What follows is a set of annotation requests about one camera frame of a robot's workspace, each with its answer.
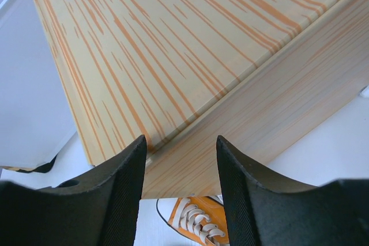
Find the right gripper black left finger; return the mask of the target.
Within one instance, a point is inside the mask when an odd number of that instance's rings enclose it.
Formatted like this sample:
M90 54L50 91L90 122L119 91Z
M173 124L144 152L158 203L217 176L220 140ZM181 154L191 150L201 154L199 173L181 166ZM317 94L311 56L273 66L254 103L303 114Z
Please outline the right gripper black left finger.
M133 245L146 138L52 188L1 182L2 245Z

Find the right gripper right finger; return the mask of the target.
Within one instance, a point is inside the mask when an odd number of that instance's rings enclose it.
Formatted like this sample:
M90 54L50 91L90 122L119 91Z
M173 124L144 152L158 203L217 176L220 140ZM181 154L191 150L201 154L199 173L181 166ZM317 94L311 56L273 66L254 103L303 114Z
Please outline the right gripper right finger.
M368 180L302 183L222 136L216 152L231 245L368 244Z

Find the wooden two-shelf shoe cabinet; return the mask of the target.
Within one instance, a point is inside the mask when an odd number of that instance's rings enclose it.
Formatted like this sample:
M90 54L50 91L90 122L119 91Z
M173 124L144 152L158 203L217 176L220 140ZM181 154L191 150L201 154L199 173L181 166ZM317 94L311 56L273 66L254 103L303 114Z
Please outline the wooden two-shelf shoe cabinet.
M88 162L140 135L144 198L220 192L216 138L269 162L368 84L368 0L33 0Z

